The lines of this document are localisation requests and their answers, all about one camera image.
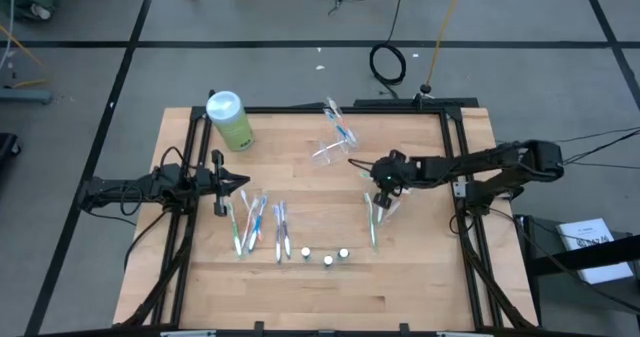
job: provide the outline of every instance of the toothbrush handle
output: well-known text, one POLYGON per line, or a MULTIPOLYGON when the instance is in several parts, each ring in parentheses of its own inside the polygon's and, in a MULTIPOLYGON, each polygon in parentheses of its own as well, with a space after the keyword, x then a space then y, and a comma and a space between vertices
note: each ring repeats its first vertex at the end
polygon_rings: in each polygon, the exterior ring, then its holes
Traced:
POLYGON ((262 215, 256 218, 256 225, 253 228, 253 232, 251 233, 251 239, 249 240, 249 252, 252 252, 253 248, 256 246, 256 239, 258 238, 258 230, 260 230, 260 223, 262 223, 262 215))
POLYGON ((238 225, 233 222, 233 237, 238 238, 238 225))
POLYGON ((284 237, 284 253, 287 254, 287 259, 291 259, 291 243, 289 242, 289 236, 284 237))
POLYGON ((233 243, 236 245, 236 253, 238 256, 242 255, 242 246, 240 246, 240 238, 238 236, 233 238, 233 243))
POLYGON ((370 226, 371 226, 371 244, 373 244, 373 247, 376 247, 376 229, 373 224, 373 221, 371 221, 370 226))
POLYGON ((249 239, 249 252, 253 252, 253 247, 256 246, 257 237, 258 237, 258 234, 256 233, 256 231, 253 231, 251 233, 251 238, 249 239))
POLYGON ((291 242, 289 241, 289 231, 287 230, 287 222, 282 222, 282 231, 284 232, 284 252, 287 258, 291 259, 291 242))
POLYGON ((281 256, 280 252, 280 240, 278 240, 276 242, 276 261, 278 261, 278 263, 280 263, 280 261, 282 260, 282 256, 281 256))

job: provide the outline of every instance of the wooden tabletop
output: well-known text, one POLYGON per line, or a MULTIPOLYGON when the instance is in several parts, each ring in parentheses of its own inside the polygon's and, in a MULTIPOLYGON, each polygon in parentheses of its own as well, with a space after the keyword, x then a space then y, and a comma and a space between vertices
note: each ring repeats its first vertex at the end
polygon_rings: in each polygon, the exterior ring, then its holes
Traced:
MULTIPOLYGON (((188 108, 165 110, 153 166, 168 147, 184 146, 189 114, 188 108)), ((463 109, 463 116, 470 152, 495 146, 487 110, 463 109)), ((408 156, 444 155, 437 116, 347 118, 361 143, 354 158, 373 162, 391 149, 408 156)), ((454 214, 448 185, 412 190, 403 197, 396 214, 378 228, 379 248, 374 252, 363 199, 364 191, 375 193, 373 183, 344 160, 321 168, 311 163, 318 141, 333 136, 326 117, 256 114, 250 115, 250 122, 256 141, 249 150, 229 151, 215 129, 209 150, 224 153, 230 172, 251 176, 244 186, 249 196, 268 194, 264 240, 251 255, 238 259, 231 219, 214 216, 213 196, 201 198, 181 328, 252 329, 255 321, 264 321, 266 329, 397 330, 405 322, 412 331, 473 329, 460 244, 448 227, 454 214), (280 200, 288 204, 293 256, 278 265, 271 204, 280 200), (308 262, 300 255, 303 246, 311 248, 308 262), (335 256, 343 247, 350 250, 349 258, 325 268, 322 258, 335 256)), ((450 129, 455 136, 453 124, 450 129)), ((194 158, 201 133, 196 134, 194 158)), ((169 156, 168 163, 178 162, 177 156, 169 156)), ((486 179, 490 173, 476 178, 486 179)), ((234 193, 231 201, 242 229, 247 212, 240 194, 234 193)), ((504 201, 493 207, 511 213, 504 201)), ((159 213, 160 206, 144 205, 136 235, 159 213)), ((115 322, 126 319, 157 281, 169 220, 165 218, 134 249, 115 322)), ((498 214, 485 216, 484 223, 496 281, 525 318, 535 322, 513 224, 498 214)), ((484 322, 490 325, 479 278, 478 287, 484 322)), ((172 285, 163 321, 169 319, 173 292, 172 285)))

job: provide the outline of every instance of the white cap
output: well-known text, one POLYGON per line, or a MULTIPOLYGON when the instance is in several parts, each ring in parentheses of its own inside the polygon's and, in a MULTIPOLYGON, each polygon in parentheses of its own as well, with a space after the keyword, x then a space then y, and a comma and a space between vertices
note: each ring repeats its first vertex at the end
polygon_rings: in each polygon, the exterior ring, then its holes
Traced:
POLYGON ((207 115, 213 122, 224 122, 233 118, 240 111, 241 106, 240 97, 235 93, 216 92, 207 101, 207 115))

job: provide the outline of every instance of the bottle with white lid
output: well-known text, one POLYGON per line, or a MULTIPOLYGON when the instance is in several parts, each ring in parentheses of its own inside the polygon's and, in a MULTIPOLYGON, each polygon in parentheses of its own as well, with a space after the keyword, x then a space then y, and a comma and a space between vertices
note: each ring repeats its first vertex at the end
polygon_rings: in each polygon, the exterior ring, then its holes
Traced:
POLYGON ((207 101, 207 116, 230 150, 243 151, 253 143, 249 119, 235 93, 220 91, 211 95, 207 101))

